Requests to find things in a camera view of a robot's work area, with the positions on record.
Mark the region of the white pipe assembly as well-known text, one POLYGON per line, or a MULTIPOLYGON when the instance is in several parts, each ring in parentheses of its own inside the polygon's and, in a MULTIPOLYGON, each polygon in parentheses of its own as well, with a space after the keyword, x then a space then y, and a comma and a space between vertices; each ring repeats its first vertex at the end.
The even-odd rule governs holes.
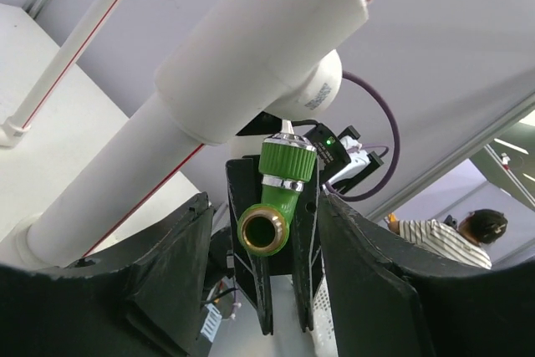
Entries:
POLYGON ((155 93, 44 213, 1 241, 1 261, 65 267, 96 249, 203 146, 268 111, 313 114, 335 49, 371 0, 220 0, 155 75, 155 93))

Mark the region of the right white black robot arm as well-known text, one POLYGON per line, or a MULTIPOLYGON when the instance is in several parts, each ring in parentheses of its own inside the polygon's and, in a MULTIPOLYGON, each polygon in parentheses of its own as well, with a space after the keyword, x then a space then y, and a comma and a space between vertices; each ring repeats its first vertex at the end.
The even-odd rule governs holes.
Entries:
POLYGON ((289 140, 312 145, 314 159, 262 152, 265 139, 285 133, 277 122, 252 123, 234 138, 235 155, 226 164, 235 278, 265 335, 273 334, 275 276, 292 279, 300 328, 314 328, 313 298, 323 278, 319 196, 326 186, 344 194, 383 164, 353 126, 336 135, 317 121, 305 124, 309 131, 289 140))

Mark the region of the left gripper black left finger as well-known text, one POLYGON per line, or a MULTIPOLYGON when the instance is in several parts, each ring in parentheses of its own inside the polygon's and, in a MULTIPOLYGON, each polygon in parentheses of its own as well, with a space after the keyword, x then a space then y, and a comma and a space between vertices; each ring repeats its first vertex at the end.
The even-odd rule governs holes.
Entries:
POLYGON ((2 355, 192 355, 212 216, 200 193, 66 268, 2 265, 2 355))

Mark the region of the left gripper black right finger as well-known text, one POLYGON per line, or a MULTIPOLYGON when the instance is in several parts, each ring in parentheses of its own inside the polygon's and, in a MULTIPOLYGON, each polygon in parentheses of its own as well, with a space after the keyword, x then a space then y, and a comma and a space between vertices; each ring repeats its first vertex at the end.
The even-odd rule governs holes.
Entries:
POLYGON ((533 261, 486 270, 442 258, 331 195, 317 223, 339 355, 533 355, 533 261))

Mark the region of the green water faucet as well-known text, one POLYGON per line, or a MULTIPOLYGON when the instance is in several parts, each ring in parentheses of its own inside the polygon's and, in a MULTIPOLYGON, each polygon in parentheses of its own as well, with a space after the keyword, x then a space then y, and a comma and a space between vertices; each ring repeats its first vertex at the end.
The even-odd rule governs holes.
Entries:
POLYGON ((261 201, 239 217, 238 239, 251 254, 269 257, 286 245, 298 199, 313 174, 316 147, 289 120, 262 142, 258 171, 261 201))

